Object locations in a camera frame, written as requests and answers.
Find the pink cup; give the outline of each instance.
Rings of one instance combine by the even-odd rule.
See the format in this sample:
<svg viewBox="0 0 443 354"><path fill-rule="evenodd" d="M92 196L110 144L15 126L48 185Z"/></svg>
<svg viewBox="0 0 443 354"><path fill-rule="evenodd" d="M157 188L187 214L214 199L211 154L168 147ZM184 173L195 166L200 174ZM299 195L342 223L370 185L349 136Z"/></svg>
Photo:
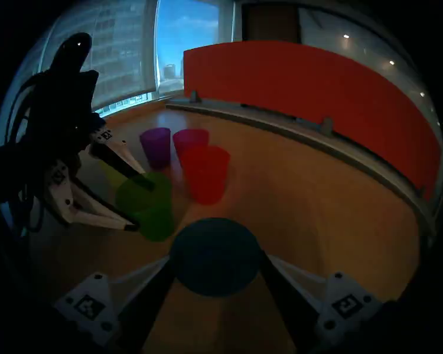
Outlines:
<svg viewBox="0 0 443 354"><path fill-rule="evenodd" d="M196 146L208 146L209 138L209 132L205 129L184 129L174 134L172 139L179 161L183 152L187 149Z"/></svg>

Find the green cup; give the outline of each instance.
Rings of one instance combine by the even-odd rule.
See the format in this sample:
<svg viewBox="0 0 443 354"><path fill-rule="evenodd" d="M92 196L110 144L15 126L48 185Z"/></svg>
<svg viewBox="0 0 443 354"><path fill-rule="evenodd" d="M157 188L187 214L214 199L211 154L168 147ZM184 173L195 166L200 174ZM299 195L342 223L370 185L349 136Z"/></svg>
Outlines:
<svg viewBox="0 0 443 354"><path fill-rule="evenodd" d="M141 187L143 178L154 183L152 192ZM148 172L124 182L116 191L115 204L140 223L139 232L150 241L164 241L174 232L171 181L158 172Z"/></svg>

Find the window blind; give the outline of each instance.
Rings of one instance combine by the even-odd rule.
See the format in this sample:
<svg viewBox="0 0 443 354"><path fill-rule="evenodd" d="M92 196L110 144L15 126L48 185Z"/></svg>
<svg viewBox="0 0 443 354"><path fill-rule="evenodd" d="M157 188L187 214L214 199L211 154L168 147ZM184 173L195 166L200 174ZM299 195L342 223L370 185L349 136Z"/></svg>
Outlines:
<svg viewBox="0 0 443 354"><path fill-rule="evenodd" d="M92 49L82 70L99 72L93 109L155 91L156 5L157 0L93 0L78 4L55 23L41 69L50 67L66 38L86 32L92 36Z"/></svg>

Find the red cup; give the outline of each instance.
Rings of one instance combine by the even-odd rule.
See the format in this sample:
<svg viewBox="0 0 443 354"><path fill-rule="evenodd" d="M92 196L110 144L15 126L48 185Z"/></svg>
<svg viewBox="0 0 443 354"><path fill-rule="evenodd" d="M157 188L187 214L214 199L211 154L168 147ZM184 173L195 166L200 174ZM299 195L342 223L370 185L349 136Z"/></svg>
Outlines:
<svg viewBox="0 0 443 354"><path fill-rule="evenodd" d="M209 132L205 129L184 129L174 134L172 138L179 161L185 150L195 146L207 146L209 137Z"/></svg>
<svg viewBox="0 0 443 354"><path fill-rule="evenodd" d="M184 151L182 169L195 201L210 205L222 198L229 161L230 154L218 146L195 146Z"/></svg>

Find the door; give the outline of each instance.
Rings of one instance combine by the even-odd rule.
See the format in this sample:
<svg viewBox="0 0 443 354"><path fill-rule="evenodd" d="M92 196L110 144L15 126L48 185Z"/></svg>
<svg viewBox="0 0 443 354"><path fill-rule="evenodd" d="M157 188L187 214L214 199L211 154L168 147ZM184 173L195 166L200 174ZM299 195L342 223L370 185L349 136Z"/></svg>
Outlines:
<svg viewBox="0 0 443 354"><path fill-rule="evenodd" d="M242 6L242 21L243 41L301 42L295 4L245 4Z"/></svg>

